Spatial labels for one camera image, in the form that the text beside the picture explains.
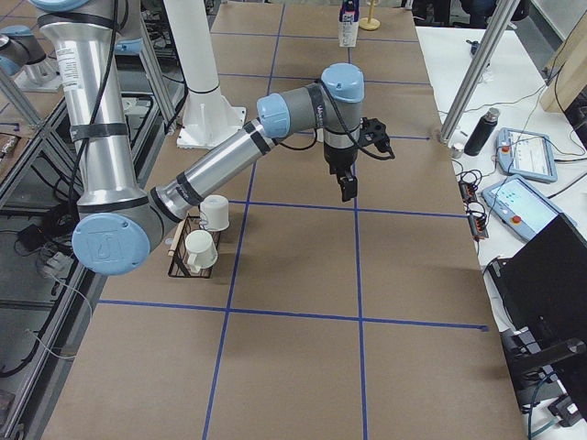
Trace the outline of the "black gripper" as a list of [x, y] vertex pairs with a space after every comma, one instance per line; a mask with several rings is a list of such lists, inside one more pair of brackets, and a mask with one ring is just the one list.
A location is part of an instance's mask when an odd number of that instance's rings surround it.
[[351, 167], [356, 161], [358, 151], [355, 147], [334, 148], [324, 146], [324, 158], [329, 167], [329, 174], [336, 175], [341, 190], [343, 203], [357, 196], [358, 181], [351, 172]]

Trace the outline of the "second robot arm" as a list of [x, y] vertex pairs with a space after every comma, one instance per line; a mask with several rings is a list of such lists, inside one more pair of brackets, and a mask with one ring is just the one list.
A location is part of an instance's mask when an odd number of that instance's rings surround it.
[[45, 50], [29, 27], [14, 25], [1, 29], [1, 69], [13, 76], [24, 66], [46, 60]]

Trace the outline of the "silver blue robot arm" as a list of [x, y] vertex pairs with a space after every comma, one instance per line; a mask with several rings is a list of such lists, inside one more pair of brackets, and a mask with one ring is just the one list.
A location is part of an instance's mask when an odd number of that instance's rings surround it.
[[294, 133], [320, 128], [324, 156], [341, 197], [357, 195], [357, 158], [364, 78], [355, 65], [328, 66], [306, 86], [262, 97], [258, 116], [211, 151], [183, 153], [165, 184], [138, 185], [121, 104], [114, 47], [138, 28], [136, 1], [38, 1], [38, 24], [60, 66], [75, 175], [83, 193], [72, 250], [87, 269], [106, 276], [140, 267], [191, 208], [270, 153]]

